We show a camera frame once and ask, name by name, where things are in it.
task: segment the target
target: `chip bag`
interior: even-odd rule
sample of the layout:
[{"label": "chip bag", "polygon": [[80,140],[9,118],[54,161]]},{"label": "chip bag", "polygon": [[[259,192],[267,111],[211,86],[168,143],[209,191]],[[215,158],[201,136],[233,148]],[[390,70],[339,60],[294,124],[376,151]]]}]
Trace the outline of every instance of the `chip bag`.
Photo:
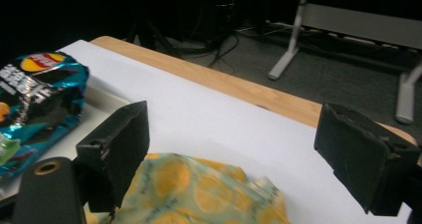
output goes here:
[{"label": "chip bag", "polygon": [[89,69],[65,53],[0,68],[0,187],[80,122]]}]

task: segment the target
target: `cloth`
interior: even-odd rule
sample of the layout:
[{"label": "cloth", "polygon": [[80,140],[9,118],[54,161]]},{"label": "cloth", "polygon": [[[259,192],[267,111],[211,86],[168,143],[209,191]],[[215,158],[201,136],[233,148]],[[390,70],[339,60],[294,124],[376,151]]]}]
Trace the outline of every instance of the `cloth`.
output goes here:
[{"label": "cloth", "polygon": [[[106,214],[86,209],[89,224]],[[146,156],[112,223],[290,223],[280,190],[242,168],[175,153]]]}]

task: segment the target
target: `gray metal leg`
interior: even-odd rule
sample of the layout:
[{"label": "gray metal leg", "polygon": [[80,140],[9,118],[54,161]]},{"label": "gray metal leg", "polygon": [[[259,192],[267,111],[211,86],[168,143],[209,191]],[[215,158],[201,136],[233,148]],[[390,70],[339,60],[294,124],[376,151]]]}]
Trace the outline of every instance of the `gray metal leg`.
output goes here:
[{"label": "gray metal leg", "polygon": [[295,23],[293,26],[292,37],[289,41],[288,50],[283,54],[283,56],[279,59],[279,61],[273,66],[271,71],[268,73],[268,78],[270,80],[276,80],[280,77],[282,72],[289,65],[289,62],[292,60],[292,58],[295,56],[295,54],[299,50],[299,48],[297,48],[297,42],[298,42],[299,32],[302,26],[302,20],[305,13],[306,3],[307,3],[307,0],[300,1],[298,12],[296,13]]},{"label": "gray metal leg", "polygon": [[403,73],[400,76],[395,118],[401,123],[410,124],[413,122],[415,83],[421,75],[422,61],[409,74]]}]

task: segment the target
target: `floor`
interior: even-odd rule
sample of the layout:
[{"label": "floor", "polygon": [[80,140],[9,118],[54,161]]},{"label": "floor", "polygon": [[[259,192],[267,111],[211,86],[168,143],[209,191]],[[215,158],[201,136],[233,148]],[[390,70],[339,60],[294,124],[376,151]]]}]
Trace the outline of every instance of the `floor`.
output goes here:
[{"label": "floor", "polygon": [[[303,30],[301,50],[281,77],[267,73],[288,47],[291,27],[268,24],[264,33],[244,26],[229,35],[219,50],[186,54],[200,49],[195,41],[169,39],[182,59],[317,103],[335,103],[361,112],[372,120],[400,128],[422,143],[422,84],[416,84],[414,122],[394,119],[399,74],[420,59],[416,51],[385,44]],[[166,53],[159,44],[157,51]]]}]

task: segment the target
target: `yellow and red logo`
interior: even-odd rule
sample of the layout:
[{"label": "yellow and red logo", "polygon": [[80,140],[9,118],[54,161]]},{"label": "yellow and red logo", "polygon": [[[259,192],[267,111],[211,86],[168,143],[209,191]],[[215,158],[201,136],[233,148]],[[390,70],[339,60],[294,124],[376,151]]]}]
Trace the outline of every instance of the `yellow and red logo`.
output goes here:
[{"label": "yellow and red logo", "polygon": [[22,60],[21,68],[27,72],[41,72],[59,65],[65,61],[65,59],[66,57],[60,54],[34,54]]}]

